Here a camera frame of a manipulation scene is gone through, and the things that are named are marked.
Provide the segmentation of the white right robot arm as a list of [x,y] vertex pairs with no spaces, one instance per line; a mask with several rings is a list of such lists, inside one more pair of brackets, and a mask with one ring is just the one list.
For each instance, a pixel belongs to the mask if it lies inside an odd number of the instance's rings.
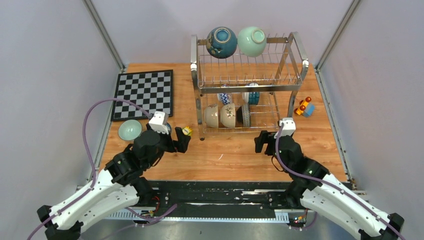
[[302,152],[300,144],[281,131],[263,130],[254,138],[255,152],[278,161],[292,182],[282,202],[292,209],[312,210],[350,233],[357,240],[402,240],[404,218],[386,213],[355,194],[321,163]]

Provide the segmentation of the pale green striped bowl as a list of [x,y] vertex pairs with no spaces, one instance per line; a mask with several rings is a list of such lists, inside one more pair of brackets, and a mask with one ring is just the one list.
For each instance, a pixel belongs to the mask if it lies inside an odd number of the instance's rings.
[[130,120],[124,121],[120,125],[118,129],[118,136],[123,141],[130,142],[135,140],[137,137],[139,137],[142,131],[143,131],[142,124],[138,120],[130,119]]

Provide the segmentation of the white blue floral bowl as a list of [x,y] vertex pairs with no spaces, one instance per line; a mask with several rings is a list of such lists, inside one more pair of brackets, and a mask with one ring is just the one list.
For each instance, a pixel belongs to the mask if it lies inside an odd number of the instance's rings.
[[168,122],[166,123],[166,128],[168,129],[168,133],[171,134],[172,133],[172,127]]

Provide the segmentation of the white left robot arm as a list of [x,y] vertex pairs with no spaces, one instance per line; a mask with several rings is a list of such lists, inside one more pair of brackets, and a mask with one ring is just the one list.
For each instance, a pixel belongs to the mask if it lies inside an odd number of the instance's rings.
[[185,153],[191,136],[176,127],[176,140],[148,129],[116,154],[93,179],[68,199],[43,205],[37,215],[49,240],[77,240],[93,224],[126,207],[149,206],[153,189],[142,176],[156,166],[164,153]]

